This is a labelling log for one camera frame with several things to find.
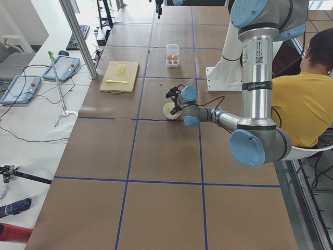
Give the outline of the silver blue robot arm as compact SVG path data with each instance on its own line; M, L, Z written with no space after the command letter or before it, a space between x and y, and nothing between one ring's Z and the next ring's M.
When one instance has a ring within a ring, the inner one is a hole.
M308 1L234 1L221 60L208 74L217 83L236 80L242 91L241 116L217 107L200 107L198 91L175 86L166 96L184 123L195 127L210 121L231 133L229 149L245 166L286 158L292 148L287 132L271 118L273 43L305 32Z

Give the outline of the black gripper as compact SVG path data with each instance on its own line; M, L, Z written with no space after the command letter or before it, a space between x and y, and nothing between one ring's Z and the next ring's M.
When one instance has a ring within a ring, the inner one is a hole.
M167 93L166 93L166 98L170 98L173 103L175 104L175 108L173 108L170 111L171 115L174 115L175 113L180 114L182 111L182 107L185 104L185 99L181 95L181 90L180 86L183 86L182 84L179 84L178 86L175 86L171 88Z

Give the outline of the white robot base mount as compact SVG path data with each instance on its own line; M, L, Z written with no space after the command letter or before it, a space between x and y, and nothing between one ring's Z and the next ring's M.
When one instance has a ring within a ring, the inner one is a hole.
M209 91L241 91L241 54L242 42L238 39L238 29L230 23L220 61L214 67L206 68Z

